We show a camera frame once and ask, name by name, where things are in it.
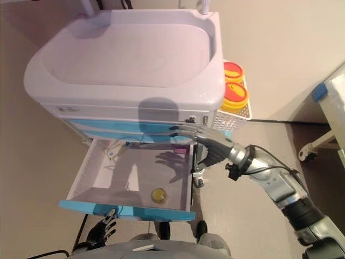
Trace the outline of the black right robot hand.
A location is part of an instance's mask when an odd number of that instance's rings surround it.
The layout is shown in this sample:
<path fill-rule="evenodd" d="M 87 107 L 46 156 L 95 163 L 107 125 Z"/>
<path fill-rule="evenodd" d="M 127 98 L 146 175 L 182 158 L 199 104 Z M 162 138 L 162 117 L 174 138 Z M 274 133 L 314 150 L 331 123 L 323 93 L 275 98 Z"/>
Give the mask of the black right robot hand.
<path fill-rule="evenodd" d="M 172 131 L 171 137 L 188 137 L 206 148 L 206 157 L 194 167 L 194 173 L 220 163 L 225 159 L 233 162 L 231 151 L 234 143 L 220 131 L 208 128 L 205 125 L 188 123 L 171 126 L 169 129 Z"/>

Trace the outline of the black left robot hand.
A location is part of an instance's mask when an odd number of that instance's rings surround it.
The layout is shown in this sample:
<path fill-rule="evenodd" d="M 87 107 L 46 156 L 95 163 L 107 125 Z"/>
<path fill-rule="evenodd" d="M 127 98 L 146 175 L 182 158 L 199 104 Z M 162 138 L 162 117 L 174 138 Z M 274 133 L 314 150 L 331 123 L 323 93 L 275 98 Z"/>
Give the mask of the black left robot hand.
<path fill-rule="evenodd" d="M 106 241 L 116 232 L 116 209 L 112 209 L 109 213 L 99 221 L 88 233 L 86 242 L 92 248 L 103 247 Z"/>

